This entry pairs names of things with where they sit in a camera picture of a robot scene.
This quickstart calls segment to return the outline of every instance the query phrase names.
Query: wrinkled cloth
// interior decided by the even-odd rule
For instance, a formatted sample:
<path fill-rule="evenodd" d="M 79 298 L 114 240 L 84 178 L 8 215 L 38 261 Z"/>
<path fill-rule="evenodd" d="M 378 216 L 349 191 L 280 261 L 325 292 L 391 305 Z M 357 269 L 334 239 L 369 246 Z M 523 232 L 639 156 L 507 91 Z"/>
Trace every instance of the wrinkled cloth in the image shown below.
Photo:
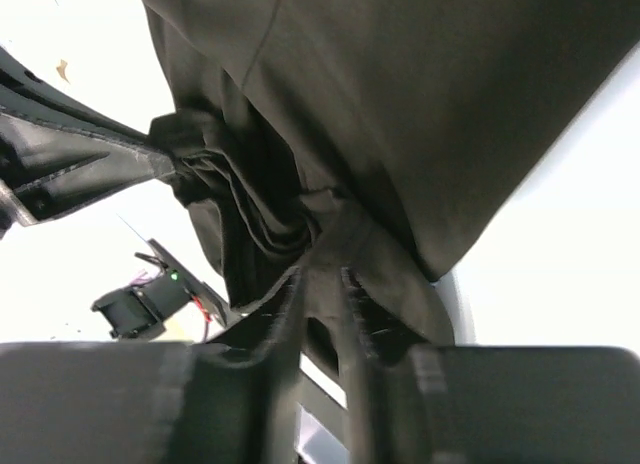
<path fill-rule="evenodd" d="M 177 109 L 163 119 L 199 142 L 171 184 L 231 305 L 305 262 L 328 279 L 312 307 L 331 333 L 327 276 L 357 263 L 438 343 L 452 331 L 429 281 L 640 39 L 640 0 L 143 2 Z"/>

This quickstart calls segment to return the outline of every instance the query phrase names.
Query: dark fabric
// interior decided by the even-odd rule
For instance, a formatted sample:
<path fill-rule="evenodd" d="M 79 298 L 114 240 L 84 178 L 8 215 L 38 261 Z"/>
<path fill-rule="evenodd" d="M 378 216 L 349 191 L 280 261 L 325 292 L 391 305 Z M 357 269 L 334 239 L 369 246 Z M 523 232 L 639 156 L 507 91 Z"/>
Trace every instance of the dark fabric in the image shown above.
<path fill-rule="evenodd" d="M 640 38 L 640 0 L 143 1 L 180 111 L 167 119 L 200 116 L 172 184 L 231 304 L 298 258 L 357 261 L 367 291 L 436 341 L 451 330 L 425 324 L 441 314 L 427 280 Z"/>

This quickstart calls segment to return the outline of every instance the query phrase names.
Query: white surface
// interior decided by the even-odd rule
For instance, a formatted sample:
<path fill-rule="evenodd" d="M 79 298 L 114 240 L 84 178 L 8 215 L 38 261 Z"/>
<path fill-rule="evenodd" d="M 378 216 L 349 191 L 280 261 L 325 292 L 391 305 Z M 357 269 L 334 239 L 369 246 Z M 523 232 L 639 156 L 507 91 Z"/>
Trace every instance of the white surface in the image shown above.
<path fill-rule="evenodd" d="M 40 77 L 142 131 L 172 110 L 137 0 L 59 2 L 0 0 L 0 42 Z M 52 70 L 59 59 L 69 62 L 70 84 Z M 455 269 L 472 341 L 640 351 L 639 60 L 630 59 Z M 63 303 L 75 319 L 71 333 L 82 327 L 85 338 L 102 336 L 87 307 L 131 277 L 123 264 L 128 238 L 108 225 L 116 211 L 221 287 L 185 211 L 169 189 L 149 183 L 63 221 L 13 230 L 0 242 L 3 340 L 61 336 L 52 316 Z M 61 280 L 69 275 L 82 277 L 82 291 L 69 292 Z"/>

